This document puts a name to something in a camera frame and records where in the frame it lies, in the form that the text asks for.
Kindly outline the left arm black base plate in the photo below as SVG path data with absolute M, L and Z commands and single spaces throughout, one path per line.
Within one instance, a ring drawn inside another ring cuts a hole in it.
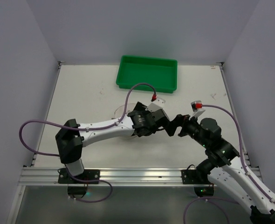
M 66 168 L 60 168 L 57 170 L 59 177 L 59 184 L 87 184 L 87 181 L 90 181 L 90 184 L 98 184 L 100 178 L 100 170 L 99 169 L 85 169 L 84 172 L 80 175 L 75 176 L 75 180 L 72 178 L 66 171 Z

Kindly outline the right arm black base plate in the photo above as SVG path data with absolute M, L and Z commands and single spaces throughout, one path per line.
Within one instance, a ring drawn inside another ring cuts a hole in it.
M 200 177 L 195 169 L 183 169 L 181 170 L 182 183 L 193 185 L 209 185 L 210 182 L 207 178 Z

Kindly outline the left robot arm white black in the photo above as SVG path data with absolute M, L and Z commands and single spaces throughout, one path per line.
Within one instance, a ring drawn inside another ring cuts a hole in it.
M 126 113 L 123 118 L 112 119 L 113 126 L 109 128 L 104 128 L 109 125 L 109 120 L 94 124 L 78 124 L 75 119 L 70 119 L 65 123 L 67 128 L 61 128 L 55 136 L 60 161 L 72 176 L 82 175 L 83 147 L 116 137 L 150 136 L 160 130 L 165 130 L 168 136 L 173 136 L 185 119 L 188 119 L 187 115 L 178 114 L 170 121 L 160 106 L 153 110 L 140 102 L 137 102 L 133 110 Z

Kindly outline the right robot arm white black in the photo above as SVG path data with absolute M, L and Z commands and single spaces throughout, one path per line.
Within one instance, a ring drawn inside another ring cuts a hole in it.
M 254 224 L 275 224 L 275 193 L 254 174 L 240 153 L 221 136 L 216 120 L 185 115 L 180 137 L 190 136 L 205 148 L 207 159 L 196 170 L 198 175 L 231 196 Z

